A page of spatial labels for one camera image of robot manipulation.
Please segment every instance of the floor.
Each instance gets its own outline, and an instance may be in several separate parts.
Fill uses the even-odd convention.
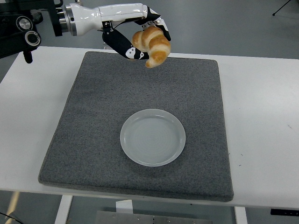
[[[84,1],[86,7],[96,7],[111,4],[131,3],[131,0],[97,0]],[[299,59],[299,1],[290,1],[275,16],[272,14],[283,6],[287,0],[143,0],[142,3],[162,15],[172,38],[171,51],[173,53],[276,57]],[[81,37],[65,33],[55,37],[49,16],[43,12],[44,21],[37,25],[37,30],[42,37],[42,46],[75,47],[102,49],[101,33],[95,30]],[[128,39],[139,30],[134,23],[119,26],[118,30]],[[5,77],[16,55],[0,59],[0,82]],[[13,193],[0,191],[0,212],[6,212],[11,202]],[[15,215],[24,223],[54,223],[56,211],[61,196],[21,193]],[[72,204],[70,223],[85,222],[89,206],[92,209],[102,208],[109,204],[112,208],[114,201],[97,201],[90,198],[77,198]],[[173,204],[150,205],[139,203],[140,212],[189,214],[190,211],[201,216],[206,214],[221,214],[223,208],[191,209],[183,206],[179,210]],[[230,210],[226,211],[228,218],[232,217]],[[277,217],[270,215],[270,209],[247,208],[249,224],[282,224],[299,223],[299,217]],[[0,216],[0,224],[5,223]]]

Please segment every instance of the black cable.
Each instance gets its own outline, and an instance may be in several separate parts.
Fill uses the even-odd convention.
[[[0,214],[4,215],[4,216],[6,216],[6,217],[12,218],[12,219],[14,219],[15,221],[17,221],[18,223],[24,224],[24,223],[20,222],[19,220],[15,219],[14,217],[11,217],[11,216],[9,216],[9,215],[6,215],[6,214],[4,214],[4,213],[2,213],[2,212],[0,212]]]

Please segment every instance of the tripod leg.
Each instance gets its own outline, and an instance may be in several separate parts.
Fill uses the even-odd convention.
[[[286,4],[288,4],[290,1],[291,1],[291,0],[288,0],[288,2],[285,3],[280,9],[282,9],[282,8],[283,8]]]

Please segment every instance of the plate rim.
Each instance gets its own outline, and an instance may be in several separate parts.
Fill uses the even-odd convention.
[[[154,163],[154,164],[151,164],[151,163],[146,163],[146,162],[142,162],[142,161],[137,161],[135,160],[134,158],[132,158],[130,155],[127,154],[126,150],[124,149],[124,145],[123,145],[123,136],[124,136],[124,132],[125,132],[125,127],[128,126],[129,123],[131,123],[132,121],[132,118],[136,117],[138,114],[140,113],[145,113],[145,112],[148,112],[148,111],[151,111],[153,113],[153,115],[159,115],[157,114],[158,112],[159,113],[166,113],[168,116],[170,116],[172,119],[174,119],[176,121],[176,126],[179,125],[179,128],[181,129],[182,131],[182,136],[181,136],[181,143],[180,145],[182,147],[179,148],[179,150],[169,159],[163,161],[163,162],[160,162],[160,163]],[[161,109],[155,109],[155,108],[150,108],[150,109],[145,109],[145,110],[141,110],[141,111],[138,111],[134,114],[132,114],[122,125],[121,127],[121,133],[120,133],[120,142],[121,142],[121,148],[122,150],[124,151],[124,153],[126,154],[126,156],[131,159],[132,161],[140,164],[140,165],[143,165],[143,166],[147,166],[147,167],[159,167],[159,166],[163,166],[163,165],[166,165],[166,164],[169,164],[171,163],[172,161],[174,161],[176,158],[178,158],[182,151],[184,150],[185,148],[185,143],[186,143],[186,132],[185,132],[185,129],[184,129],[184,126],[182,125],[182,123],[180,122],[180,120],[174,116],[173,114],[169,113],[168,111],[165,111],[165,110],[161,110]]]

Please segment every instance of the robotic arm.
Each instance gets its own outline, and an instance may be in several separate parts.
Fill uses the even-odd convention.
[[[57,5],[52,0],[7,1],[9,2],[0,3],[0,58],[23,51],[25,60],[28,63],[32,62],[31,51],[41,42],[35,27],[35,24],[41,22],[38,19],[41,15],[31,13],[32,9],[37,8],[48,10],[56,36],[62,35],[63,32],[80,36],[91,29],[96,29],[103,32],[103,41],[125,58],[148,59],[149,56],[134,48],[131,42],[115,29],[122,23],[133,21],[143,29],[149,26],[159,27],[163,30],[164,36],[171,40],[161,16],[141,3],[90,9],[82,6],[80,0],[76,0],[77,3],[71,3],[62,9],[62,0]]]

